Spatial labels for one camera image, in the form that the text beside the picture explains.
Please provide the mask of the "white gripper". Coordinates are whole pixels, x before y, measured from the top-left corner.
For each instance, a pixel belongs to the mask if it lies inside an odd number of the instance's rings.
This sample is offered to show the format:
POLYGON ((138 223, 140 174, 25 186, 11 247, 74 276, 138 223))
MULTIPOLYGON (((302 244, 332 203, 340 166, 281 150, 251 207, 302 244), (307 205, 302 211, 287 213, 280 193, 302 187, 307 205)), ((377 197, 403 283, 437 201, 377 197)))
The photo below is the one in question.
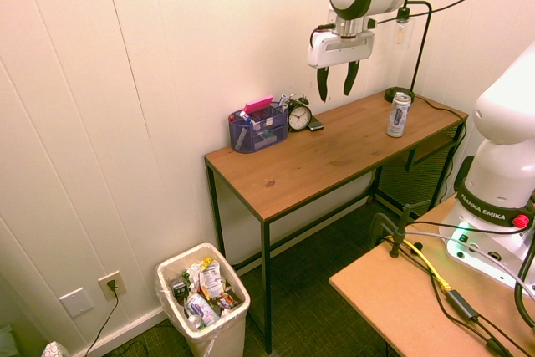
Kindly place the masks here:
POLYGON ((308 46, 307 62, 317 69, 317 85, 320 99, 328 98, 329 66, 348 63, 344 81, 344 95, 349 96, 359 72, 359 61, 367 59, 373 50, 375 35, 368 27, 369 18, 343 20, 336 18, 327 28, 316 28, 308 46))

